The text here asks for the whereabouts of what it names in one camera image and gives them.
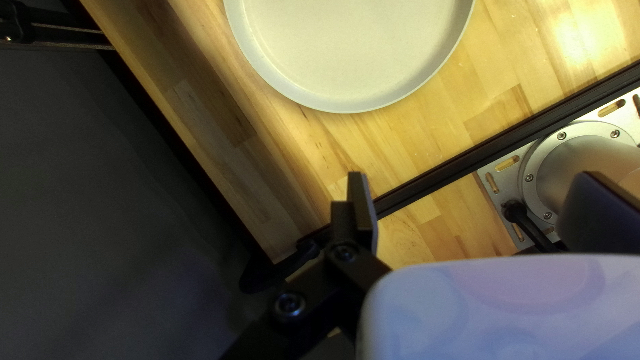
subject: dark gray surface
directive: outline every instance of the dark gray surface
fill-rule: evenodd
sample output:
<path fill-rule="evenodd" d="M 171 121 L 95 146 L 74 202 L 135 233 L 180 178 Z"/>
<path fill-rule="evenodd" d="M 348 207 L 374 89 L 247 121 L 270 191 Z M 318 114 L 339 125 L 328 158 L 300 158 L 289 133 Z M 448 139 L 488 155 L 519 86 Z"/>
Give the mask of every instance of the dark gray surface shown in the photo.
<path fill-rule="evenodd" d="M 216 359 L 269 294 L 106 64 L 0 50 L 0 78 L 0 359 Z"/>

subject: plate rim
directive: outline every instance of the plate rim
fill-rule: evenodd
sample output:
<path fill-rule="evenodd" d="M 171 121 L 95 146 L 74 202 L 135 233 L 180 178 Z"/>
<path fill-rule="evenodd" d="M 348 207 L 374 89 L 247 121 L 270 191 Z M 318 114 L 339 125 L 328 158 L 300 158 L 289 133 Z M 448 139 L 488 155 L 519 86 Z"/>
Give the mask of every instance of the plate rim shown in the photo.
<path fill-rule="evenodd" d="M 469 21 L 471 20 L 471 15 L 473 14 L 473 10 L 476 5 L 476 0 L 451 0 L 451 1 L 458 2 L 458 3 L 469 2 L 470 4 L 468 5 L 468 13 L 460 29 L 460 33 L 456 38 L 456 41 L 453 43 L 453 45 L 449 49 L 446 56 L 442 58 L 442 61 L 435 68 L 435 70 L 433 70 L 433 72 L 431 72 L 429 76 L 427 76 L 424 79 L 424 81 L 419 83 L 417 86 L 413 87 L 410 91 L 407 91 L 402 96 L 396 97 L 393 100 L 387 101 L 383 104 L 379 104 L 371 107 L 363 107 L 362 109 L 357 109 L 357 110 L 336 110 L 336 109 L 331 109 L 330 106 L 329 107 L 316 106 L 313 104 L 309 104 L 305 101 L 301 101 L 300 99 L 296 99 L 296 96 L 295 96 L 296 92 L 298 93 L 309 93 L 309 92 L 299 87 L 298 85 L 296 85 L 295 83 L 287 79 L 285 76 L 283 76 L 279 72 L 275 71 L 277 67 L 271 64 L 267 56 L 262 51 L 259 50 L 259 46 L 256 45 L 255 37 L 251 35 L 250 27 L 244 25 L 248 23 L 248 21 L 246 21 L 246 17 L 244 16 L 245 0 L 223 0 L 223 5 L 225 8 L 225 15 L 227 18 L 227 22 L 229 23 L 229 26 L 231 28 L 231 32 L 234 36 L 234 40 L 236 41 L 236 44 L 240 48 L 242 54 L 244 55 L 244 58 L 252 66 L 253 70 L 269 86 L 274 88 L 278 93 L 282 94 L 284 97 L 290 99 L 291 101 L 294 101 L 299 105 L 302 105 L 314 110 L 318 110 L 318 111 L 328 112 L 328 113 L 348 114 L 348 113 L 364 113 L 367 111 L 377 110 L 380 108 L 384 108 L 388 105 L 394 104 L 395 102 L 398 102 L 404 99 L 405 97 L 408 97 L 409 95 L 413 94 L 416 90 L 418 90 L 420 87 L 426 84 L 427 81 L 429 81 L 435 74 L 438 73 L 438 71 L 444 66 L 447 60 L 449 60 L 449 58 L 451 57 L 451 54 L 458 47 L 458 44 L 460 43 L 462 36 L 465 34 L 465 31 L 467 30 L 467 26 L 469 24 Z M 236 21 L 232 21 L 230 17 L 242 18 L 242 20 L 236 22 Z M 247 41 L 239 40 L 239 38 L 246 38 Z"/>

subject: white plate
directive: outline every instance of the white plate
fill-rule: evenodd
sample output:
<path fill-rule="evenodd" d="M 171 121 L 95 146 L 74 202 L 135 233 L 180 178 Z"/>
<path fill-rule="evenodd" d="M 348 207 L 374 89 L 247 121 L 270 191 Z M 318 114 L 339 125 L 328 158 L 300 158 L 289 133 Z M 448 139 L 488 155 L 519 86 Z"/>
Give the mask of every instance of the white plate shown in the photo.
<path fill-rule="evenodd" d="M 240 49 L 280 93 L 358 113 L 422 86 L 460 40 L 474 0 L 225 0 Z"/>

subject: wooden table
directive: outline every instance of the wooden table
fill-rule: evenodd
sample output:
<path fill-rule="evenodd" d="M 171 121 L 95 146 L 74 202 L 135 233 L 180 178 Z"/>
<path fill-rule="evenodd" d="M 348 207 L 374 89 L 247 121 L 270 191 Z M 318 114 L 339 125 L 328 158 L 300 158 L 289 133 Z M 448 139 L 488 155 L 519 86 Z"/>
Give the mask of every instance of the wooden table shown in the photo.
<path fill-rule="evenodd" d="M 257 75 L 222 0 L 81 1 L 275 261 L 328 222 L 347 171 L 380 195 L 640 57 L 637 0 L 477 0 L 424 86 L 333 114 Z M 380 220 L 379 257 L 397 268 L 514 253 L 485 196 L 469 175 Z"/>

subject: screw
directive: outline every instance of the screw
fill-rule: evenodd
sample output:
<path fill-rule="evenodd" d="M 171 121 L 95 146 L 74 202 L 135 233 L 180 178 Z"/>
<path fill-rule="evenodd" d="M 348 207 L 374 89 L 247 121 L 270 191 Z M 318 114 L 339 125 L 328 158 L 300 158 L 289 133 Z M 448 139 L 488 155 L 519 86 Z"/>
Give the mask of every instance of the screw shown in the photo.
<path fill-rule="evenodd" d="M 305 308 L 305 298 L 297 293 L 280 294 L 275 301 L 276 314 L 286 317 L 298 316 Z"/>
<path fill-rule="evenodd" d="M 352 261 L 356 257 L 356 250 L 349 245 L 338 245 L 331 251 L 333 256 L 341 261 Z"/>

